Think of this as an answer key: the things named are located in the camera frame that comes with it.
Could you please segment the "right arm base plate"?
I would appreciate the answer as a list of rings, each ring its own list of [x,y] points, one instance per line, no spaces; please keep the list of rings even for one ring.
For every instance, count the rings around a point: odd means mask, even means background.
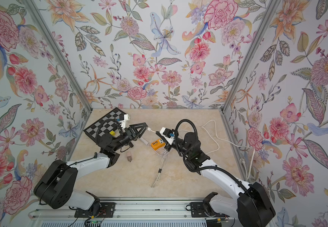
[[[186,206],[186,210],[190,211],[192,218],[228,218],[228,215],[216,213],[207,204],[201,202],[191,202]]]

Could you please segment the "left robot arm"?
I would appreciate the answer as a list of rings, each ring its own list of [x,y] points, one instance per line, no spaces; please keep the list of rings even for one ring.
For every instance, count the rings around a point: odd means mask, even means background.
[[[91,158],[64,162],[54,161],[35,186],[33,193],[41,205],[53,209],[63,206],[84,211],[97,212],[100,199],[89,193],[75,190],[76,180],[95,171],[113,166],[123,147],[133,147],[133,141],[140,139],[148,129],[146,123],[132,124],[122,128],[119,121],[108,119],[98,126],[95,144],[100,148]]]

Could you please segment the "white pink electric toothbrush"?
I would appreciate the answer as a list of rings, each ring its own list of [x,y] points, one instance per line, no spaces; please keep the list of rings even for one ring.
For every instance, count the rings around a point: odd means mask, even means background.
[[[142,141],[146,146],[151,146],[151,144],[144,138],[140,138],[140,141]]]

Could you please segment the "orange power strip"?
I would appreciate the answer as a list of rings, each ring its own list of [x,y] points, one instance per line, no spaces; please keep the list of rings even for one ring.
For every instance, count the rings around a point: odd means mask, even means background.
[[[153,150],[157,151],[165,147],[165,142],[162,139],[158,139],[150,144]]]

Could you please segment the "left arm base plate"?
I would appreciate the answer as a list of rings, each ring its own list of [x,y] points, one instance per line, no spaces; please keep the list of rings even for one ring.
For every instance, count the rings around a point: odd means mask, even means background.
[[[114,202],[97,202],[88,210],[76,209],[75,218],[112,218],[114,215],[116,203]]]

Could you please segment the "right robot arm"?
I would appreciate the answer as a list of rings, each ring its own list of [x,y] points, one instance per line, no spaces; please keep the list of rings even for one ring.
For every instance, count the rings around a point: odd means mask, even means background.
[[[275,209],[261,184],[235,177],[202,151],[192,121],[183,119],[175,129],[162,128],[157,135],[164,141],[166,150],[178,152],[188,171],[211,180],[229,194],[227,198],[212,192],[205,197],[202,202],[207,216],[222,214],[238,220],[244,227],[266,227],[275,217]]]

